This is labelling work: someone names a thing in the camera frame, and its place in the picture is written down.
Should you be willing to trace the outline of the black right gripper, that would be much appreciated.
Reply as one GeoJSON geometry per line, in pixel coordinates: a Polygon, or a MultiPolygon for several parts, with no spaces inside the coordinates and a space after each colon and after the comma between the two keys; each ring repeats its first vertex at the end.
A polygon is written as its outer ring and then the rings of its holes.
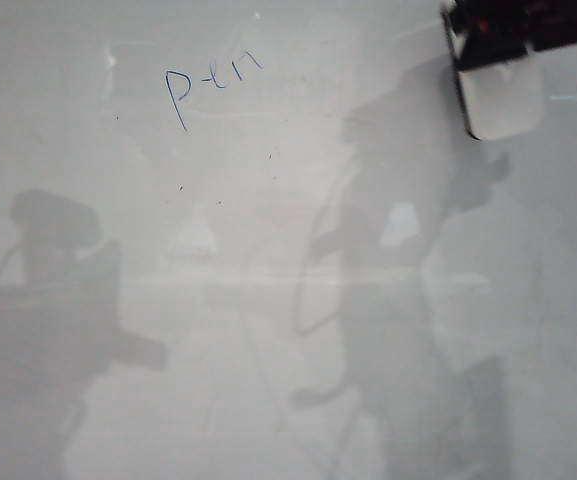
{"type": "MultiPolygon", "coordinates": [[[[446,35],[457,71],[525,57],[522,1],[448,1],[446,35]]],[[[577,1],[543,1],[530,14],[529,44],[537,51],[577,44],[577,1]]]]}

